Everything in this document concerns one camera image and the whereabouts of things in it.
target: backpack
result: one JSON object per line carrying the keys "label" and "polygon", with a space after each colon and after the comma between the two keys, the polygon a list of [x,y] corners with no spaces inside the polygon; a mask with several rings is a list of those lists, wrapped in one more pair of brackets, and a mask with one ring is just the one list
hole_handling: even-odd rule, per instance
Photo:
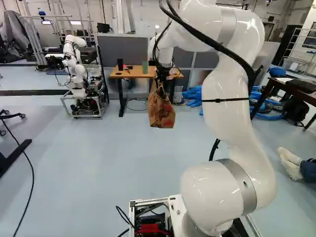
{"label": "backpack", "polygon": [[310,110],[310,107],[301,100],[291,96],[283,107],[284,119],[293,122],[295,126],[304,127],[302,121],[305,119],[306,114]]}

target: white humanoid robot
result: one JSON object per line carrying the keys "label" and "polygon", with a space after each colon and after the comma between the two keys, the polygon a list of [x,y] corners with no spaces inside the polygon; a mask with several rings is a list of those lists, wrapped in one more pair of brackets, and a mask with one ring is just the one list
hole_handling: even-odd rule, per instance
{"label": "white humanoid robot", "polygon": [[[251,11],[215,3],[182,0],[177,14],[252,65],[264,41],[261,19]],[[162,65],[170,65],[175,46],[197,52],[211,49],[176,21],[157,46]],[[247,84],[243,67],[219,52],[217,67],[202,85],[202,106],[207,126],[227,143],[228,158],[190,167],[183,174],[181,195],[168,198],[176,237],[219,237],[235,218],[268,205],[276,196],[274,169],[253,133]]]}
{"label": "white humanoid robot", "polygon": [[75,84],[72,91],[75,93],[76,90],[82,90],[83,91],[83,77],[86,75],[86,69],[82,65],[81,57],[80,57],[80,51],[78,50],[78,47],[85,47],[86,41],[80,37],[73,36],[73,35],[67,35],[65,38],[64,48],[63,48],[63,54],[65,57],[65,60],[63,60],[63,64],[65,67],[68,67],[69,72],[71,75],[75,75],[74,77],[71,77],[71,81]]}

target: black floor line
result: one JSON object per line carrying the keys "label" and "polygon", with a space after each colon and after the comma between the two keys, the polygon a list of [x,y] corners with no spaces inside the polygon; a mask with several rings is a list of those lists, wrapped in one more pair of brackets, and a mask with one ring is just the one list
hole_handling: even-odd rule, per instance
{"label": "black floor line", "polygon": [[63,95],[68,90],[0,90],[0,96]]}

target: table leg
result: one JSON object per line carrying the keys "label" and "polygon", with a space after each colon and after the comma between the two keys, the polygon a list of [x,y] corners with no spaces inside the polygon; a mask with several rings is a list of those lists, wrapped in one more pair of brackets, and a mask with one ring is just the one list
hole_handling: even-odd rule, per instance
{"label": "table leg", "polygon": [[261,98],[256,103],[256,105],[254,106],[254,108],[253,108],[253,110],[252,110],[252,112],[250,114],[250,119],[251,120],[255,117],[255,115],[259,111],[261,105],[263,104],[265,99],[268,97],[268,95],[271,93],[271,90],[272,90],[273,86],[274,86],[273,81],[272,80],[268,81],[268,84],[266,85],[264,91],[262,92]]}
{"label": "table leg", "polygon": [[176,86],[176,78],[172,79],[170,84],[171,85],[170,85],[169,100],[170,100],[170,103],[173,104],[173,95],[174,95],[174,87]]}
{"label": "table leg", "polygon": [[315,119],[316,119],[316,114],[312,117],[312,119],[304,127],[304,131],[307,130],[312,125],[312,123],[315,121]]}
{"label": "table leg", "polygon": [[31,139],[26,139],[7,158],[3,158],[3,155],[0,157],[0,178],[7,172],[31,142]]}
{"label": "table leg", "polygon": [[123,96],[122,79],[118,79],[118,96],[119,96],[119,117],[123,117],[127,99]]}

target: white wall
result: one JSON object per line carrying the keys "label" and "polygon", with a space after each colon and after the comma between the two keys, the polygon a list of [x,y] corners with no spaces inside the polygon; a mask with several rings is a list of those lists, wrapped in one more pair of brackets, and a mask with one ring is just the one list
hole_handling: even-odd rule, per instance
{"label": "white wall", "polygon": [[288,19],[287,25],[303,25],[306,15],[310,10],[313,0],[300,0],[295,2],[291,16]]}
{"label": "white wall", "polygon": [[[47,15],[52,15],[53,12],[49,12],[48,4],[46,0],[42,0],[43,3],[38,3],[41,0],[28,0],[29,8],[31,13],[34,15],[38,14],[38,7],[42,8]],[[83,19],[87,19],[87,5],[85,4],[85,0],[78,0],[81,8],[81,14]],[[237,1],[232,0],[219,0],[219,3],[236,3]],[[105,7],[105,17],[107,23],[109,23],[112,27],[115,27],[115,19],[113,19],[112,15],[112,2],[111,0],[103,0]],[[4,3],[8,9],[17,10],[16,3],[14,0],[4,0]],[[277,28],[277,24],[279,23],[280,16],[284,10],[286,0],[277,0],[271,3],[271,6],[267,7],[265,0],[258,0],[258,3],[255,6],[254,12],[258,14],[263,22],[268,21],[269,16],[274,16],[275,19],[273,23],[275,24],[274,29]],[[65,10],[65,14],[73,15],[73,18],[79,19],[79,11],[75,5],[75,0],[62,0],[62,4]],[[172,0],[172,4],[177,9],[179,1]],[[25,15],[23,4],[19,2],[20,9],[22,11],[22,15]],[[99,0],[89,0],[90,5],[90,13],[91,19],[95,20],[93,24],[94,30],[96,30],[97,22],[103,22],[103,13],[99,3]],[[254,4],[249,5],[249,9],[252,10],[254,8]],[[167,16],[160,10],[158,6],[158,0],[132,0],[132,10],[135,18],[135,27],[136,33],[140,35],[153,36],[156,29],[155,25],[160,25],[160,28],[157,30],[158,32],[162,31],[163,28],[167,25],[168,18]],[[57,46],[58,41],[52,35],[51,26],[43,26],[40,21],[36,21],[36,28],[40,33],[41,41],[43,46]],[[125,30],[129,31],[129,23],[128,18],[125,13]]]}

